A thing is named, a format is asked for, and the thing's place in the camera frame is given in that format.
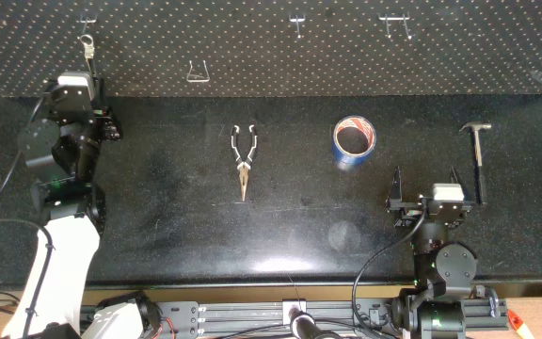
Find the roll of tape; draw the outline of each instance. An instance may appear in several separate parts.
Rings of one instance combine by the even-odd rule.
[[[350,153],[343,148],[338,141],[338,134],[345,128],[356,128],[365,136],[367,139],[367,150],[365,152]],[[338,161],[338,168],[349,170],[369,158],[375,147],[376,135],[374,126],[367,119],[358,116],[349,116],[338,122],[336,128],[334,128],[333,139],[334,154]]]

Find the black tabletop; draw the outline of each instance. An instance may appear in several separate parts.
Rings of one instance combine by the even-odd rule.
[[[0,98],[0,184],[34,99]],[[478,281],[542,281],[542,96],[111,98],[125,135],[106,142],[96,182],[108,220],[91,287],[226,283],[349,283],[376,250],[403,235],[384,203],[396,166],[406,200],[448,183],[473,191],[468,121],[482,133],[488,206],[452,239],[479,255]],[[337,169],[336,122],[367,118],[371,158]],[[241,202],[231,128],[256,124],[258,157]],[[242,138],[246,150],[249,140]],[[0,216],[30,217],[34,178],[20,166]],[[36,232],[0,225],[0,287],[25,283]],[[378,258],[367,283],[411,283],[406,246]]]

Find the pegboard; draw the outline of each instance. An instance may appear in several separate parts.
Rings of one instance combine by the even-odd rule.
[[[542,1],[523,0],[0,0],[0,93],[86,71],[82,15],[112,96],[542,93]]]

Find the orange and white object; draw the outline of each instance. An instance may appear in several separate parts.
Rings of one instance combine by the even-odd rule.
[[[507,317],[509,318],[509,324],[516,331],[520,338],[534,339],[534,336],[531,333],[530,329],[528,328],[528,326],[526,326],[526,324],[524,324],[524,320],[522,320],[521,317],[516,315],[514,311],[507,310]]]

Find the pliers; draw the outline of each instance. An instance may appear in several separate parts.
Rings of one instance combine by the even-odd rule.
[[[237,170],[240,171],[240,188],[242,190],[242,202],[246,200],[246,188],[248,185],[248,172],[252,167],[252,161],[254,161],[254,156],[256,155],[256,149],[258,147],[258,136],[256,134],[256,129],[254,125],[248,127],[250,130],[250,152],[246,157],[246,160],[242,160],[242,155],[240,155],[237,150],[237,136],[240,134],[240,127],[235,125],[231,129],[231,152],[237,163]]]

